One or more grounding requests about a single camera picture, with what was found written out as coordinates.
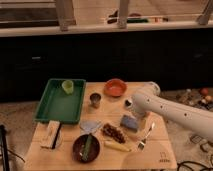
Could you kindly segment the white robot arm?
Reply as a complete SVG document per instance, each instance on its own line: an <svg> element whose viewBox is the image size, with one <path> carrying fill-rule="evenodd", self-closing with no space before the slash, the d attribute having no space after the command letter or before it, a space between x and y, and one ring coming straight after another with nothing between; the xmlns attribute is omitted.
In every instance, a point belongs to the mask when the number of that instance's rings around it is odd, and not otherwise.
<svg viewBox="0 0 213 171"><path fill-rule="evenodd" d="M136 113L157 113L213 143L213 112L161 98L160 87L155 82L145 82L132 93L131 99Z"/></svg>

